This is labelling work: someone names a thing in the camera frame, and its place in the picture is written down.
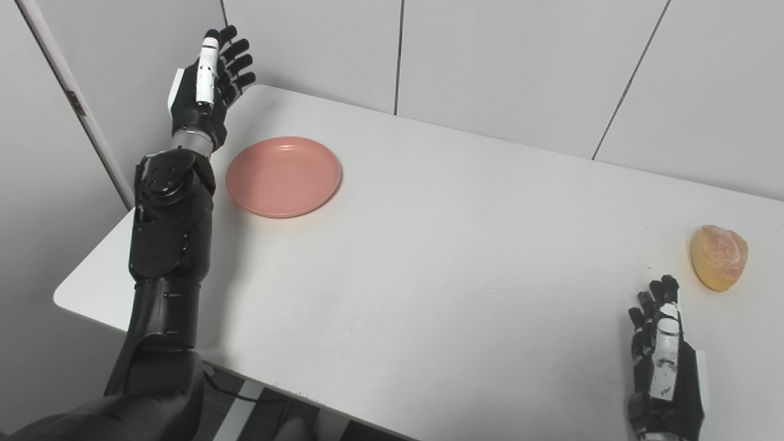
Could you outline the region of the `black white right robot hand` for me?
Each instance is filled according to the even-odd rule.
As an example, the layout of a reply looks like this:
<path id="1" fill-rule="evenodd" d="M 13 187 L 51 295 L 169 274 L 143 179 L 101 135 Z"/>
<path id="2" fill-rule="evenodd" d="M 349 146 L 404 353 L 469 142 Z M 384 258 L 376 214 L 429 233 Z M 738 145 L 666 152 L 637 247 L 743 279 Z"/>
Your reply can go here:
<path id="1" fill-rule="evenodd" d="M 638 440 L 697 440 L 705 418 L 700 357 L 684 338 L 679 283 L 664 274 L 636 296 L 627 421 Z"/>

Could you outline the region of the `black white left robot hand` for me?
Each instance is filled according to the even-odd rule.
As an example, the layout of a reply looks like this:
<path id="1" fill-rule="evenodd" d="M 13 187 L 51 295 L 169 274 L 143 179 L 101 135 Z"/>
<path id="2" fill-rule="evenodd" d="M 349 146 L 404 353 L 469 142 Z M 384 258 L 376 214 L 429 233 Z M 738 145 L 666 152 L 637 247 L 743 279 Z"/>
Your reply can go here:
<path id="1" fill-rule="evenodd" d="M 208 30 L 198 58 L 178 70 L 169 92 L 173 138 L 187 137 L 184 147 L 204 156 L 224 145 L 228 110 L 257 81 L 249 41 L 237 36 L 235 25 Z"/>

